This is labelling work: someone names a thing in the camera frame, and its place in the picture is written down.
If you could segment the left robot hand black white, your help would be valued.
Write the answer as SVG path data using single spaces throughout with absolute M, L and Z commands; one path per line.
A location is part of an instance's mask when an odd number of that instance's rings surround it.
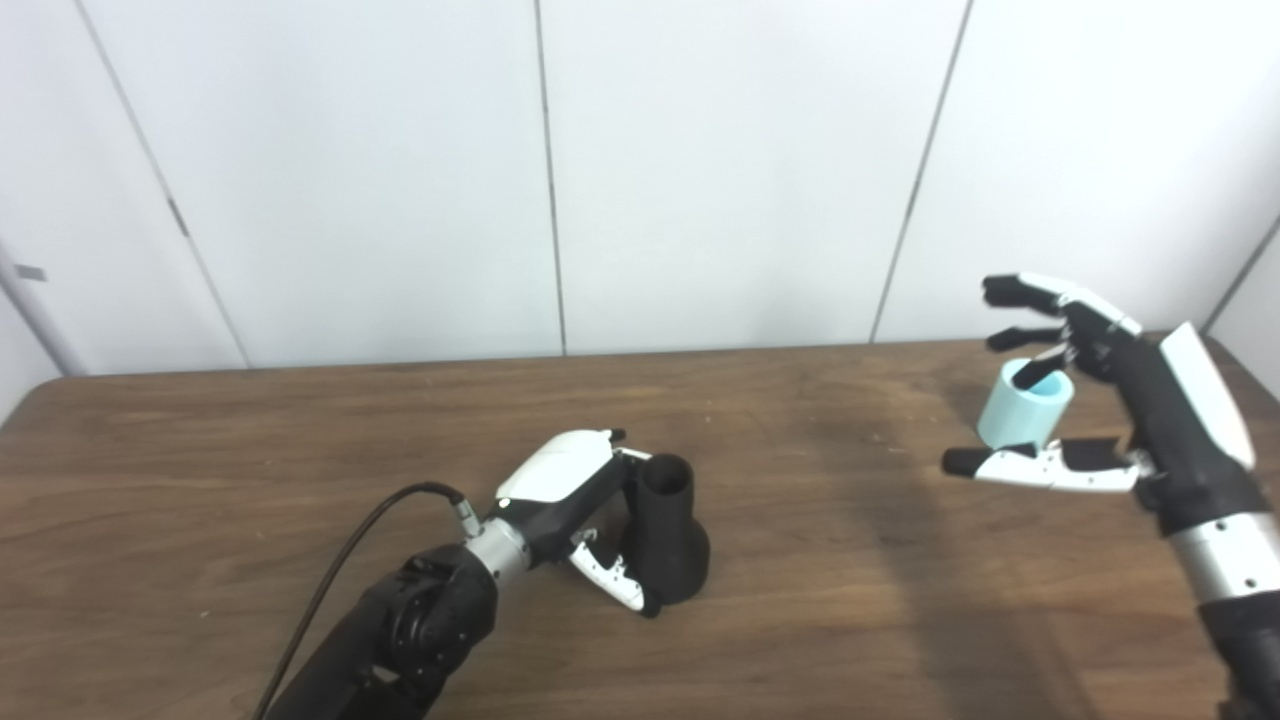
M 659 600 L 634 578 L 625 553 L 589 520 L 635 489 L 652 454 L 621 446 L 621 429 L 552 437 L 499 484 L 486 516 L 511 538 L 525 570 L 567 561 L 626 609 L 655 618 Z

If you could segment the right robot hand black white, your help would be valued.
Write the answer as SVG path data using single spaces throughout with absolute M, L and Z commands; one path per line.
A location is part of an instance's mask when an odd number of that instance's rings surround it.
M 1034 273 L 987 275 L 982 288 L 992 307 L 1059 320 L 1050 328 L 1010 327 L 987 340 L 995 352 L 1048 345 L 1015 372 L 1015 388 L 1074 368 L 1117 391 L 1132 436 L 1125 454 L 1114 438 L 948 448 L 947 474 L 1044 489 L 1134 491 L 1164 536 L 1272 512 L 1253 474 L 1254 450 L 1239 407 L 1194 327 L 1153 342 L 1138 320 L 1097 293 Z

